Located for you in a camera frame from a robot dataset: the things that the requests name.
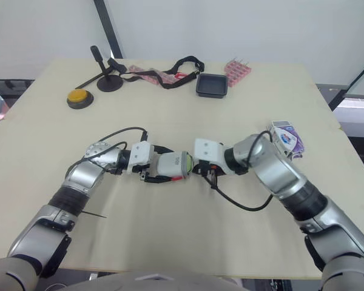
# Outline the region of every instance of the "table surface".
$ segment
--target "table surface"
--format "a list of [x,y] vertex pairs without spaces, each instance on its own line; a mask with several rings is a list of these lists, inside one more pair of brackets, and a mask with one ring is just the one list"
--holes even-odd
[[[169,69],[172,61],[123,60]],[[252,63],[252,72],[223,99],[201,98],[196,82],[165,90],[146,81],[125,83],[73,110],[66,96],[99,73],[87,59],[53,62],[0,122],[0,257],[39,208],[60,187],[66,169],[94,141],[123,127],[140,126],[154,144],[193,151],[195,138],[227,145],[266,128],[293,123],[305,143],[297,167],[364,232],[364,166],[302,65]],[[206,63],[206,73],[224,64]],[[185,64],[184,72],[191,72]],[[111,142],[131,145],[139,132]],[[219,178],[228,195],[248,206],[269,195],[253,171]],[[105,175],[70,236],[61,267],[91,270],[189,269],[251,278],[319,278],[292,216],[274,199],[245,212],[209,189],[199,176],[146,184],[137,175]]]

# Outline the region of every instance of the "small black container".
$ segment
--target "small black container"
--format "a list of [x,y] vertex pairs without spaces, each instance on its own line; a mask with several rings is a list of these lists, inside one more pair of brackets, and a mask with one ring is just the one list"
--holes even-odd
[[223,98],[228,92],[228,77],[199,74],[195,91],[201,97]]

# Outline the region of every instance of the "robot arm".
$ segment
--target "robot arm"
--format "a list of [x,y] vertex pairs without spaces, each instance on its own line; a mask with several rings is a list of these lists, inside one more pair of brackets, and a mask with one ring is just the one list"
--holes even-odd
[[[151,164],[156,176],[149,175]],[[173,152],[147,141],[134,144],[131,150],[95,142],[69,168],[59,190],[15,239],[8,256],[0,259],[0,290],[34,290],[39,277],[48,278],[56,272],[72,240],[67,233],[105,172],[121,175],[126,170],[139,173],[144,182],[160,183],[185,178],[191,165],[187,152]]]
[[364,234],[266,138],[259,138],[252,146],[256,139],[257,135],[251,135],[231,148],[196,139],[194,156],[200,161],[198,167],[220,167],[220,173],[238,175],[252,167],[306,234],[309,253],[323,271],[323,290],[364,290]]

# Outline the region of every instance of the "black cable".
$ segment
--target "black cable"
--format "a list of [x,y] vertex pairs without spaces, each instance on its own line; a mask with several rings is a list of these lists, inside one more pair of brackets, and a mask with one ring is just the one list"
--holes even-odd
[[254,148],[257,144],[257,142],[259,141],[259,139],[264,135],[267,134],[269,135],[269,141],[272,142],[272,133],[269,130],[264,130],[261,133],[258,134],[258,136],[255,138],[254,142],[251,145],[251,148],[249,150],[247,159],[245,160],[245,164],[247,165],[247,172],[248,172],[248,168],[249,168],[249,160],[251,159],[252,156],[252,152],[254,151]]
[[143,134],[142,134],[142,139],[143,139],[144,137],[147,137],[147,130],[145,130],[145,129],[144,129],[144,128],[142,128],[142,127],[136,127],[136,126],[133,126],[133,127],[126,127],[125,129],[118,130],[117,132],[112,132],[111,134],[109,134],[109,135],[107,135],[107,136],[105,136],[105,137],[101,138],[99,141],[105,141],[106,139],[110,138],[111,136],[117,135],[117,134],[119,134],[119,133],[121,133],[121,132],[126,132],[127,130],[135,130],[135,129],[137,129],[137,130],[141,130],[141,131],[143,132]]
[[225,194],[224,192],[222,192],[217,185],[213,184],[207,177],[203,177],[205,179],[206,182],[209,183],[209,185],[212,187],[212,189],[216,190],[218,192],[218,194],[220,194],[222,197],[224,197],[225,199],[227,199],[230,203],[232,203],[233,205],[236,205],[237,207],[247,210],[247,211],[252,211],[252,212],[256,212],[259,210],[264,209],[272,200],[273,195],[269,195],[268,199],[266,200],[266,202],[264,202],[263,205],[259,206],[259,207],[248,207],[248,206],[244,206],[242,204],[240,204],[239,202],[234,201],[231,197],[227,196],[227,194]]
[[[254,142],[252,143],[251,145],[251,148],[249,149],[249,153],[248,153],[248,156],[247,156],[247,159],[246,159],[246,165],[247,165],[247,171],[248,171],[248,168],[249,168],[249,160],[251,159],[251,156],[252,156],[252,152],[254,151],[254,148],[258,142],[258,140],[264,135],[264,134],[267,134],[269,135],[269,141],[272,142],[272,134],[269,130],[264,130],[262,131],[261,133],[258,134],[258,136],[255,138]],[[271,202],[272,198],[273,198],[273,195],[270,194],[266,200],[266,202],[264,202],[261,206],[258,206],[258,207],[248,207],[248,206],[244,206],[242,204],[240,204],[239,202],[236,202],[234,201],[231,197],[227,196],[227,194],[225,194],[224,192],[222,192],[217,185],[213,184],[208,178],[207,176],[203,176],[203,178],[205,179],[206,182],[209,183],[209,185],[212,187],[212,189],[216,190],[218,192],[218,194],[220,194],[222,197],[224,197],[225,199],[227,199],[230,203],[232,203],[233,205],[241,208],[241,209],[244,209],[244,210],[247,210],[247,211],[252,211],[252,212],[256,212],[256,211],[259,211],[259,210],[262,210],[264,208],[267,207],[267,205]]]
[[81,211],[81,213],[85,213],[85,214],[89,214],[89,215],[93,215],[93,216],[97,216],[97,217],[102,217],[102,218],[107,218],[106,216],[96,214],[96,213],[92,213],[92,212],[88,212],[88,211]]
[[101,167],[99,164],[97,164],[96,162],[94,161],[91,161],[91,159],[94,159],[94,158],[98,158],[99,156],[102,156],[103,154],[115,149],[116,147],[120,146],[121,144],[124,144],[124,150],[127,148],[128,146],[128,143],[126,141],[121,141],[121,142],[118,142],[117,144],[114,144],[112,145],[111,147],[107,148],[106,150],[103,150],[102,152],[99,152],[97,153],[96,155],[93,155],[93,156],[88,156],[86,158],[82,158],[82,159],[79,159],[77,162],[75,162],[74,164],[72,164],[66,171],[66,174],[65,174],[65,178],[67,177],[67,175],[70,173],[70,171],[75,167],[77,166],[78,164],[82,163],[83,161],[90,161],[92,162],[94,165],[104,169],[103,167]]

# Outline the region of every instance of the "black pole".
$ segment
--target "black pole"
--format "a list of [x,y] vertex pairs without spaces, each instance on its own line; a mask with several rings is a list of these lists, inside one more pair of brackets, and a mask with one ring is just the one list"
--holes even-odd
[[107,7],[105,6],[105,2],[104,0],[93,0],[93,1],[97,9],[99,20],[101,20],[101,24],[103,25],[105,35],[107,36],[113,56],[116,59],[122,59],[123,55],[121,54],[119,43],[117,42],[116,34],[115,31],[113,30],[112,23],[108,15]]
[[364,75],[364,70],[356,77],[355,80],[352,81],[352,83],[349,85],[347,89],[340,90],[338,94],[333,98],[332,101],[329,103],[330,109],[333,111],[337,108],[337,106],[340,105],[340,103],[345,99],[345,95],[350,90],[350,88]]

